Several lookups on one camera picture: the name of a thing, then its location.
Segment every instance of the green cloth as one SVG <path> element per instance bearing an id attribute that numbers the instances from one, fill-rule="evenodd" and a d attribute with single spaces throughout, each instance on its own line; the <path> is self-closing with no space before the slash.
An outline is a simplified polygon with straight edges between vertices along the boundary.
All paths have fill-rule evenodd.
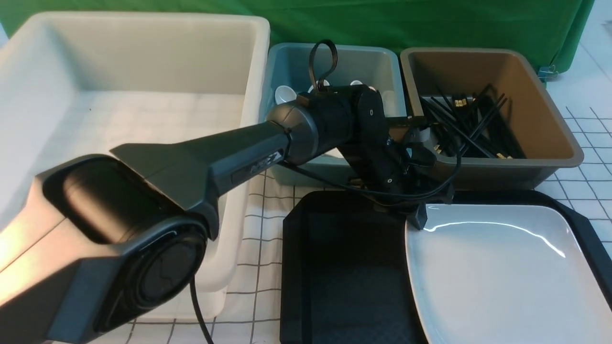
<path id="1" fill-rule="evenodd" d="M 49 10 L 209 12 L 257 15 L 271 44 L 316 42 L 389 48 L 508 48 L 535 67 L 566 71 L 594 0 L 19 0 L 0 1 L 12 35 Z"/>

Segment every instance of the white plastic bin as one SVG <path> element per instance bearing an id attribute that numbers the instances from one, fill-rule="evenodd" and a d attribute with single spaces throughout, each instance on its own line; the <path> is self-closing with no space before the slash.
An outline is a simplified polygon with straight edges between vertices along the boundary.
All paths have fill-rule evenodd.
<path id="1" fill-rule="evenodd" d="M 49 12 L 0 49 L 0 228 L 33 175 L 122 143 L 174 143 L 258 122 L 267 20 L 195 13 Z M 206 318 L 236 269 L 248 185 L 220 202 L 196 276 Z M 148 318 L 193 318 L 185 293 Z"/>

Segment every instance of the blue plastic bin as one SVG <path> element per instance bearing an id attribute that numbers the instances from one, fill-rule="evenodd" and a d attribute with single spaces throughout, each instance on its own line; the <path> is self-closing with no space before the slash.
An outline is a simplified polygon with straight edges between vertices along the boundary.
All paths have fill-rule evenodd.
<path id="1" fill-rule="evenodd" d="M 281 43 L 270 49 L 259 107 L 259 120 L 263 122 L 275 105 L 277 87 L 287 85 L 297 93 L 307 92 L 311 86 L 308 77 L 308 56 L 315 46 L 309 43 Z M 338 45 L 338 66 L 327 78 L 332 86 L 349 85 L 359 80 L 384 93 L 392 91 L 385 101 L 387 117 L 405 117 L 406 104 L 401 83 L 400 63 L 397 55 L 388 49 Z M 329 48 L 320 45 L 315 58 L 315 76 L 319 77 L 331 67 Z M 320 156 L 302 165 L 306 170 L 318 173 L 331 181 L 344 184 L 354 172 L 344 159 Z M 271 168 L 277 182 L 283 185 L 317 187 L 320 183 L 280 166 Z"/>

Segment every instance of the white plate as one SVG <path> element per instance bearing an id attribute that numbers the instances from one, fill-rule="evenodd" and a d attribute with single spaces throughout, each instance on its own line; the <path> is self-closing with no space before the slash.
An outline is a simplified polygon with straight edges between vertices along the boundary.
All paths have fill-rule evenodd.
<path id="1" fill-rule="evenodd" d="M 429 205 L 406 227 L 412 292 L 430 344 L 612 343 L 612 311 L 558 212 Z"/>

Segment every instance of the grid tablecloth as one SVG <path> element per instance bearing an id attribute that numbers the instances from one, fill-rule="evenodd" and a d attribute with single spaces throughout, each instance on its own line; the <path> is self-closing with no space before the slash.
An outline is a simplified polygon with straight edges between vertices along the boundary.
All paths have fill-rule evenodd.
<path id="1" fill-rule="evenodd" d="M 580 167 L 559 170 L 536 190 L 591 220 L 612 253 L 612 118 L 591 110 L 575 118 L 562 113 L 584 150 Z M 216 344 L 279 343 L 282 221 L 307 193 L 317 189 L 282 186 L 264 173 L 250 181 L 244 240 L 225 308 L 208 327 Z M 100 337 L 95 344 L 204 343 L 190 320 L 137 319 Z"/>

